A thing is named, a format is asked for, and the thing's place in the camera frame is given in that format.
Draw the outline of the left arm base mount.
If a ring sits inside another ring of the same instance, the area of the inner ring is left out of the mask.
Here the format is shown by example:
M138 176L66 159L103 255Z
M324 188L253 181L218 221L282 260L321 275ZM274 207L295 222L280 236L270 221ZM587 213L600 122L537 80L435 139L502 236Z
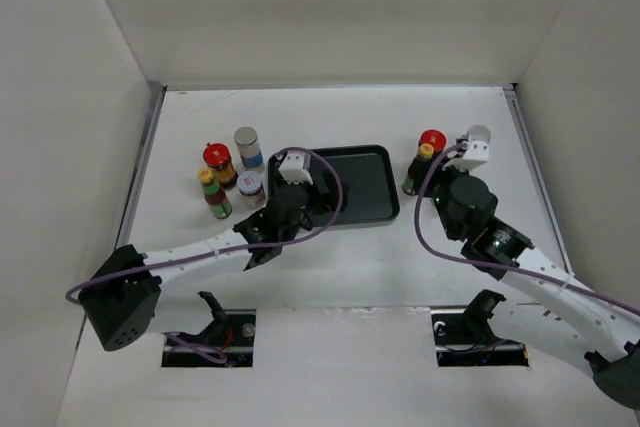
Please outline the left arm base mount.
M172 332L165 338L163 368L250 368L254 362L257 312L225 310L207 291L198 293L207 304L209 323L197 334Z

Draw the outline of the silver lid blue label canister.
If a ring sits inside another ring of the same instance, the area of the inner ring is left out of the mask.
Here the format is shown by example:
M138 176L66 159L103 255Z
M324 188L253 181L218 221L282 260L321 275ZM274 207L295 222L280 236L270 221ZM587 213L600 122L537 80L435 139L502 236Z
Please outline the silver lid blue label canister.
M234 142L244 168L261 172L264 169L264 159L255 129L249 126L238 128L234 133Z

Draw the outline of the yellow cap sauce bottle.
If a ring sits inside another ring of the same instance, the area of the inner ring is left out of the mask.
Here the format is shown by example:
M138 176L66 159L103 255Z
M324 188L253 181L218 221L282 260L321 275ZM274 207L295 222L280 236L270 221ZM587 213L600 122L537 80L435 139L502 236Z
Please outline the yellow cap sauce bottle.
M411 164L409 165L405 176L402 190L405 194L415 196L429 171L432 158L434 155L434 147L429 143L423 143L419 146L418 151Z
M210 168L202 168L197 173L204 199L217 219L228 218L232 213L232 206L228 200L224 189L214 177Z

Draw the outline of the red lid sauce jar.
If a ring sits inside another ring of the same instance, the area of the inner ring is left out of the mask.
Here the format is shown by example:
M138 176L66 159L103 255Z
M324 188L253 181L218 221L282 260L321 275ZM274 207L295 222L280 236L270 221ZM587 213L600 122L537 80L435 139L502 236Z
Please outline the red lid sauce jar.
M229 148L222 143L208 143L203 151L205 164L213 171L215 180L224 190L236 186L236 171Z
M444 133L437 129L425 130L418 142L418 146L428 144L433 149L433 156L439 155L447 146L447 138Z

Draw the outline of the white lid small jar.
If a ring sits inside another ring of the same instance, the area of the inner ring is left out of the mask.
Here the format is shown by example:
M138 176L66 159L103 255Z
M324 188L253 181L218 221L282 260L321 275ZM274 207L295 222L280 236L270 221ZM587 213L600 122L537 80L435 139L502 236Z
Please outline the white lid small jar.
M252 209L261 208L266 201L266 193L261 175L255 171L245 171L238 175L236 186L245 201Z

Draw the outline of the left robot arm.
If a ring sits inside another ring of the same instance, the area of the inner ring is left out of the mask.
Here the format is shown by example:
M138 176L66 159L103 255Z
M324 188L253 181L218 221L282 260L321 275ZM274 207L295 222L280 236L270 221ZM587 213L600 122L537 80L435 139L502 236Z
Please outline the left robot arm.
M224 334L221 306L204 283L215 275L240 273L264 265L282 250L319 234L311 213L320 202L335 221L348 189L330 172L315 184L285 184L256 212L232 228L204 241L165 251L142 253L133 245L112 252L94 276L83 283L77 300L103 349L121 350L151 326L162 295L184 290L204 300L210 311L197 313L190 333L165 326L176 344L214 345Z

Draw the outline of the silver lid white canister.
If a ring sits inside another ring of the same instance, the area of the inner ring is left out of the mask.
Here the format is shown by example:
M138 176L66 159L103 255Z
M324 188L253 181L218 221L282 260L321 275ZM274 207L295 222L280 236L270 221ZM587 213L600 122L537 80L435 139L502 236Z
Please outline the silver lid white canister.
M483 125L473 125L467 130L466 137L470 143L481 141L489 144L491 131Z

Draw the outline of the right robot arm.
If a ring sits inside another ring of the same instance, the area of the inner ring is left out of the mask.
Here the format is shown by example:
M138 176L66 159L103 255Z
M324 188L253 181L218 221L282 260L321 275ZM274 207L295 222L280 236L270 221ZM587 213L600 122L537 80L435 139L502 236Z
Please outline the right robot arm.
M467 264L532 299L519 305L483 290L450 336L482 346L515 341L590 378L614 402L639 407L639 310L597 293L556 266L532 240L496 214L497 197L479 178L452 166L429 169L419 195L429 197L448 239Z

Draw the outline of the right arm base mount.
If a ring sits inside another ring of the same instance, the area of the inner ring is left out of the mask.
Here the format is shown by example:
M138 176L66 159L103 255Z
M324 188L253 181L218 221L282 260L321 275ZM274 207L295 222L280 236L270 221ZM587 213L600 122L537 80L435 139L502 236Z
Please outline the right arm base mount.
M528 367L526 347L497 337L488 320L506 298L483 290L464 309L431 311L436 362L439 367Z

